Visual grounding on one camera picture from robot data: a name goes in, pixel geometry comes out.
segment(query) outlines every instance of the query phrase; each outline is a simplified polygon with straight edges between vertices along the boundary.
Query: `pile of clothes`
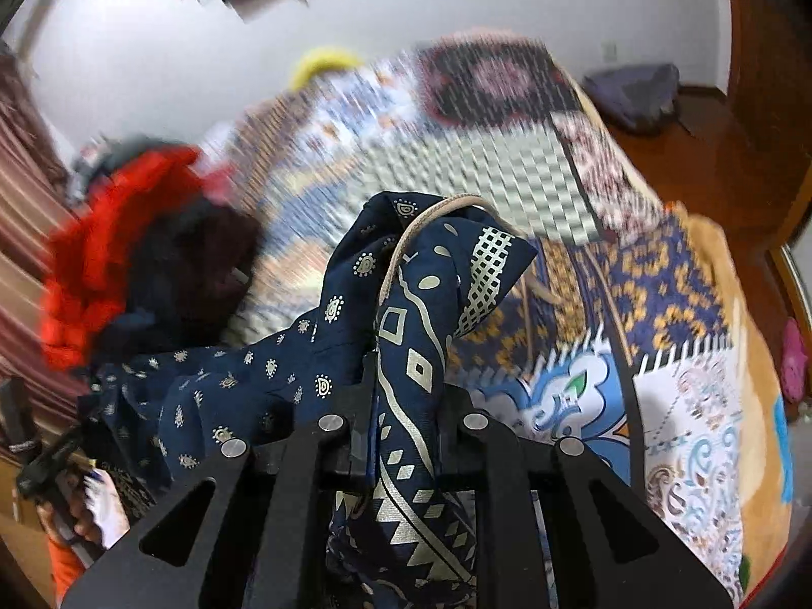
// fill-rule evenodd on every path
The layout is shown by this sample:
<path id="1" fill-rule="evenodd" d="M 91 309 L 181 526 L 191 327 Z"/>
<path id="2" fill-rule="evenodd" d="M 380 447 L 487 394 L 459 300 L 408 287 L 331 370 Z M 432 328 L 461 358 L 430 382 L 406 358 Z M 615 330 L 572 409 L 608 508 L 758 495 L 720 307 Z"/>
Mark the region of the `pile of clothes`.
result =
<path id="1" fill-rule="evenodd" d="M 149 138 L 85 162 L 84 204 L 48 241 L 42 347 L 52 368 L 218 343 L 249 289 L 259 225 L 217 198 L 200 151 Z"/>

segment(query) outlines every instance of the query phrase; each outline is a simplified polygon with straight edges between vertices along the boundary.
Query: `pink object on floor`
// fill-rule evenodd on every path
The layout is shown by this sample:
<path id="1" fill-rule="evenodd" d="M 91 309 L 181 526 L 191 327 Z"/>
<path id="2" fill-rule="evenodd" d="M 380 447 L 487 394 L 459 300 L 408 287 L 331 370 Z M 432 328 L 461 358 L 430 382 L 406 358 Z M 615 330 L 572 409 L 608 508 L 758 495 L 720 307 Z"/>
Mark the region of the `pink object on floor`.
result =
<path id="1" fill-rule="evenodd" d="M 804 398 L 808 361 L 801 329 L 798 329 L 797 321 L 790 318 L 784 328 L 784 353 L 781 357 L 781 391 L 789 402 L 801 402 Z"/>

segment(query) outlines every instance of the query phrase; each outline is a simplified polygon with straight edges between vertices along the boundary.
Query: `bed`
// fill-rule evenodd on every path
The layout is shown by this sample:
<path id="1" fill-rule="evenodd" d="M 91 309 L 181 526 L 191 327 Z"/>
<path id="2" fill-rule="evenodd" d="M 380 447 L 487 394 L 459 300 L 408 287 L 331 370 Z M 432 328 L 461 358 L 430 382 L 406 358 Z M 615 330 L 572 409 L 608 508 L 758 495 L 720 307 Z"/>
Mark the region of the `bed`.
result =
<path id="1" fill-rule="evenodd" d="M 661 203 L 543 45 L 468 34 L 322 76 L 247 112 L 228 155 L 233 203 L 264 228 L 234 341 L 319 304 L 373 194 L 482 194 L 537 259 L 452 344 L 448 382 L 522 437 L 581 437 L 736 605 L 780 561 L 783 403 L 724 232 Z"/>

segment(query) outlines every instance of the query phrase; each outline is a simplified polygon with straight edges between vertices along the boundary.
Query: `curtain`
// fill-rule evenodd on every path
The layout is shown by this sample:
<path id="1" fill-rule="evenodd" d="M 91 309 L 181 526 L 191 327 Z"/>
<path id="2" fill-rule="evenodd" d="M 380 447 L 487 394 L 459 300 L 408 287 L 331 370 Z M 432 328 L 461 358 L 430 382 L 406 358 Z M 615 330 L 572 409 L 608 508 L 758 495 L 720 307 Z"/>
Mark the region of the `curtain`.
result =
<path id="1" fill-rule="evenodd" d="M 75 419 L 84 384 L 51 371 L 39 337 L 46 238 L 72 217 L 66 170 L 51 146 L 9 48 L 0 46 L 0 376 L 26 380 L 35 418 L 50 433 Z"/>

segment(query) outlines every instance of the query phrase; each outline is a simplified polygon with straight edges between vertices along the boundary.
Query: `checkered patch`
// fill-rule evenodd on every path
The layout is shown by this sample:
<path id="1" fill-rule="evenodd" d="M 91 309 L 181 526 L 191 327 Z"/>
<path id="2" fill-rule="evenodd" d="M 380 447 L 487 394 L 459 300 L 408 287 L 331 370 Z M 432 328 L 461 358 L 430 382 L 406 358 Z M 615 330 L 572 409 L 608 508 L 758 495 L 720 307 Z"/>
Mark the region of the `checkered patch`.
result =
<path id="1" fill-rule="evenodd" d="M 480 194 L 526 235 L 575 244 L 599 239 L 596 218 L 561 141 L 545 125 L 455 129 L 405 140 L 370 150 L 353 174 L 347 194 L 351 213 L 384 190 Z"/>

